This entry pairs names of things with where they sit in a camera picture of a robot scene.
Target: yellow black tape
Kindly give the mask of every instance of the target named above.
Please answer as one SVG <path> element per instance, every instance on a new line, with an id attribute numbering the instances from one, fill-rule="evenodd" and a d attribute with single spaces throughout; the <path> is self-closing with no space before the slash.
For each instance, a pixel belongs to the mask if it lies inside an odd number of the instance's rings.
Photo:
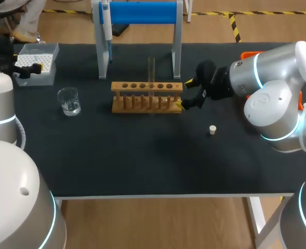
<path id="1" fill-rule="evenodd" d="M 67 13 L 67 14 L 81 14 L 81 15 L 91 15 L 91 12 L 81 11 L 81 10 L 60 10 L 60 9 L 44 9 L 44 13 Z"/>
<path id="2" fill-rule="evenodd" d="M 306 15 L 306 11 L 212 11 L 193 12 L 193 16 L 216 16 L 216 15 Z"/>
<path id="3" fill-rule="evenodd" d="M 67 13 L 91 15 L 91 12 L 81 10 L 61 10 L 61 9 L 45 9 L 45 13 Z M 211 11 L 211 12 L 193 12 L 193 16 L 216 16 L 216 15 L 306 15 L 306 11 Z"/>
<path id="4" fill-rule="evenodd" d="M 238 31 L 238 28 L 236 25 L 235 15 L 229 15 L 229 19 L 230 19 L 232 30 L 234 32 L 235 40 L 237 43 L 241 43 L 242 40 L 241 40 L 240 32 Z"/>

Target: black tabletop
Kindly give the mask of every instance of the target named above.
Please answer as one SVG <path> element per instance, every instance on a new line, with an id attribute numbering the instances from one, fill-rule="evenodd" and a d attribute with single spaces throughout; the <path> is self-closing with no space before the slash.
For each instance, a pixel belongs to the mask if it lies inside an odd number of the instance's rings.
<path id="1" fill-rule="evenodd" d="M 230 65 L 243 51 L 281 44 L 183 44 L 181 81 L 205 59 Z M 247 123 L 244 101 L 207 99 L 182 114 L 111 113 L 111 81 L 147 81 L 148 56 L 156 80 L 172 79 L 170 45 L 114 45 L 107 80 L 98 80 L 94 45 L 60 45 L 54 86 L 15 90 L 25 151 L 57 197 L 283 193 L 306 179 L 306 153 L 275 151 Z M 57 91 L 76 87 L 82 112 L 62 114 Z M 184 90 L 190 97 L 198 89 Z M 306 86 L 302 89 L 306 101 Z M 210 125 L 214 136 L 206 136 Z"/>

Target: table leg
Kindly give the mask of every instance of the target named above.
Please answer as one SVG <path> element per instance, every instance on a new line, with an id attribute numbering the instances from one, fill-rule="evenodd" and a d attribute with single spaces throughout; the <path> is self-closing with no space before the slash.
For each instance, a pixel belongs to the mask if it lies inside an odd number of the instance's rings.
<path id="1" fill-rule="evenodd" d="M 267 249 L 280 236 L 280 215 L 290 197 L 284 198 L 272 217 L 265 222 L 260 198 L 247 197 L 251 220 L 255 232 L 256 249 Z"/>
<path id="2" fill-rule="evenodd" d="M 63 202 L 63 200 L 59 199 L 59 198 L 55 198 L 55 199 L 56 199 L 56 203 L 57 203 L 57 205 L 58 205 L 58 207 L 60 209 L 61 208 L 61 203 Z"/>
<path id="3" fill-rule="evenodd" d="M 191 22 L 193 0 L 189 0 L 188 22 Z"/>

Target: water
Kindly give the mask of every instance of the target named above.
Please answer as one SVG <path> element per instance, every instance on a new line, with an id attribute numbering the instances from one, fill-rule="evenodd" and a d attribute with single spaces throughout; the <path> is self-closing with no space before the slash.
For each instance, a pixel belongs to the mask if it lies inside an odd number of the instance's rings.
<path id="1" fill-rule="evenodd" d="M 61 105 L 63 107 L 63 111 L 67 116 L 75 116 L 81 112 L 80 103 L 78 100 L 68 101 Z"/>

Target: robotic arm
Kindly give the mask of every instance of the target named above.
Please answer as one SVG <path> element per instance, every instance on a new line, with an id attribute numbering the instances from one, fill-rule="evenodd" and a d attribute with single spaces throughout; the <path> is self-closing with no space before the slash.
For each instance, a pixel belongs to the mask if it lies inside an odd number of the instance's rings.
<path id="1" fill-rule="evenodd" d="M 213 100 L 232 95 L 248 96 L 247 120 L 282 152 L 306 150 L 306 105 L 298 111 L 299 93 L 306 83 L 306 42 L 284 45 L 230 66 L 216 68 L 211 61 L 198 65 L 196 76 L 185 83 L 200 86 L 192 100 L 178 102 L 184 109 L 201 108 L 205 97 Z"/>

